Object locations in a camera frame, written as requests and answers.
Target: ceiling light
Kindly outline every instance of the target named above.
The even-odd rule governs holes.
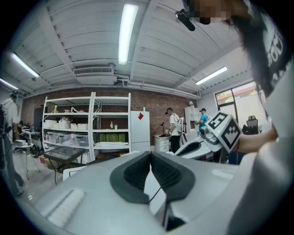
[[[7,85],[7,86],[10,86],[11,88],[13,88],[13,89],[15,89],[15,90],[18,90],[18,88],[17,88],[17,87],[15,87],[15,86],[11,85],[10,83],[8,83],[8,82],[4,81],[4,80],[3,80],[3,79],[1,79],[1,78],[0,78],[0,82],[2,82],[3,84],[5,84],[5,85]]]
[[[40,76],[33,69],[31,69],[21,58],[19,58],[15,53],[12,53],[11,56],[17,63],[19,63],[22,67],[24,67],[28,72],[30,72],[36,78]]]
[[[128,62],[130,38],[138,9],[136,5],[124,5],[119,32],[119,64],[121,65],[126,65]]]
[[[216,72],[212,73],[211,75],[209,75],[209,76],[201,79],[200,81],[196,82],[196,85],[200,85],[200,84],[208,81],[209,79],[214,78],[215,76],[217,76],[217,75],[219,75],[219,74],[221,74],[221,73],[223,73],[223,72],[225,72],[227,70],[228,69],[226,68],[226,66],[224,66],[223,68],[219,69],[218,71],[216,71]]]

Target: shoe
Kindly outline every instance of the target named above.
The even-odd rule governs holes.
[[[19,190],[17,194],[15,194],[14,196],[21,196],[23,194],[23,191]]]

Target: white refrigerator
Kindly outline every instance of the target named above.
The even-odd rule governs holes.
[[[130,134],[132,151],[150,151],[149,112],[130,112]]]

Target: black pants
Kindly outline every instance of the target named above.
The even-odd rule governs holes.
[[[173,153],[177,152],[180,148],[180,136],[172,135],[170,140],[170,148]]]

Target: gray floor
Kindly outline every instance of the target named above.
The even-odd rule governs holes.
[[[50,170],[47,166],[41,164],[38,158],[32,159],[31,156],[28,156],[29,179],[27,179],[25,165],[23,165],[25,158],[26,156],[18,151],[13,154],[15,170],[21,175],[25,182],[25,186],[20,188],[24,191],[20,198],[26,200],[33,206],[46,192],[49,192],[56,186],[54,181],[54,170]],[[41,172],[39,172],[33,160],[35,160]],[[56,182],[57,184],[62,182],[62,174],[58,172],[56,173]]]

